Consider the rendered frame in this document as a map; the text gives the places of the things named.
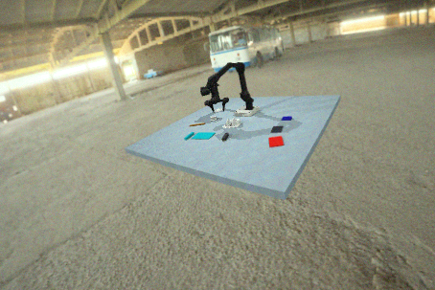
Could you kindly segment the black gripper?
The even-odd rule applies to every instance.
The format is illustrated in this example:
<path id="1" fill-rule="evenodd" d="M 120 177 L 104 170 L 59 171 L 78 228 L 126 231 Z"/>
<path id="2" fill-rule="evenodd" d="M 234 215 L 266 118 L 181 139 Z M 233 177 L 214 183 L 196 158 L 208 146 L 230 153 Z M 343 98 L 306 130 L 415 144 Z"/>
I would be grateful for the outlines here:
<path id="1" fill-rule="evenodd" d="M 212 96 L 214 96 L 214 97 L 215 97 L 216 95 L 219 97 L 219 92 L 212 94 Z M 219 98 L 219 102 L 222 102 L 223 111 L 224 111 L 225 103 L 228 102 L 228 101 L 229 101 L 229 98 L 223 98 L 222 100 Z M 214 106 L 210 103 L 209 100 L 206 100 L 206 101 L 204 102 L 204 104 L 207 105 L 207 106 L 209 106 L 209 107 L 213 110 L 213 112 L 215 113 L 215 111 L 214 111 Z"/>

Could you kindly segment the red flat rectangular plate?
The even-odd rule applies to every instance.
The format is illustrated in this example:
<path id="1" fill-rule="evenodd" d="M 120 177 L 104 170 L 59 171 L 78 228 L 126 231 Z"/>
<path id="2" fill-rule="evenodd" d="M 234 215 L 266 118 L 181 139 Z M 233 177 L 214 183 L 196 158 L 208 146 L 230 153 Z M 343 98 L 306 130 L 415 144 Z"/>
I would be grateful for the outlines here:
<path id="1" fill-rule="evenodd" d="M 284 145 L 282 137 L 274 137 L 274 138 L 268 138 L 268 139 L 269 139 L 269 146 Z"/>

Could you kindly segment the dark grey flat rectangle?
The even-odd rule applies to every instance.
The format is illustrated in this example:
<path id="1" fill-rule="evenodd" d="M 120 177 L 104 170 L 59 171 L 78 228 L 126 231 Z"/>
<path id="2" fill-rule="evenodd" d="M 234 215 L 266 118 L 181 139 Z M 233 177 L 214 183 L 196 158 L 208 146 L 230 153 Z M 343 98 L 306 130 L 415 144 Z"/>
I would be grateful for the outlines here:
<path id="1" fill-rule="evenodd" d="M 283 127 L 282 126 L 273 126 L 270 133 L 282 133 Z"/>

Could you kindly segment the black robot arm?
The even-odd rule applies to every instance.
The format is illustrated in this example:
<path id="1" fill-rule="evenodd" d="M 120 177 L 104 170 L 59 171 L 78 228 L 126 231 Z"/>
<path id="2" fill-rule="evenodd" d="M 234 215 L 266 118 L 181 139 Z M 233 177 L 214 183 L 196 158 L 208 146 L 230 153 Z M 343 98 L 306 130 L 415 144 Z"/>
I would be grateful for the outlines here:
<path id="1" fill-rule="evenodd" d="M 217 71 L 215 74 L 208 77 L 208 81 L 206 86 L 200 87 L 200 93 L 201 96 L 206 96 L 218 92 L 218 86 L 217 84 L 219 78 L 226 72 L 229 71 L 231 68 L 236 68 L 239 76 L 240 76 L 240 86 L 241 86 L 241 93 L 240 97 L 242 100 L 245 101 L 246 108 L 245 110 L 253 110 L 255 106 L 253 106 L 254 99 L 251 98 L 250 93 L 247 90 L 246 85 L 246 79 L 245 79 L 245 64 L 243 62 L 237 62 L 232 63 L 228 62 L 221 70 Z M 219 97 L 216 95 L 215 97 L 212 96 L 210 99 L 211 104 L 217 104 L 219 102 Z"/>

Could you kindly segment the cyan flat square plate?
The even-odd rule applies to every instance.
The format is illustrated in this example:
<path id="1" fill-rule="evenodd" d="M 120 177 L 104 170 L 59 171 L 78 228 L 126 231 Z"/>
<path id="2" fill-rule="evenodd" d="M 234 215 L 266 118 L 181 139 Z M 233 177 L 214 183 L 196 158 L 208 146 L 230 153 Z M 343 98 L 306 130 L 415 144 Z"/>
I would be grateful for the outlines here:
<path id="1" fill-rule="evenodd" d="M 215 133 L 197 133 L 192 139 L 205 139 L 209 140 Z"/>

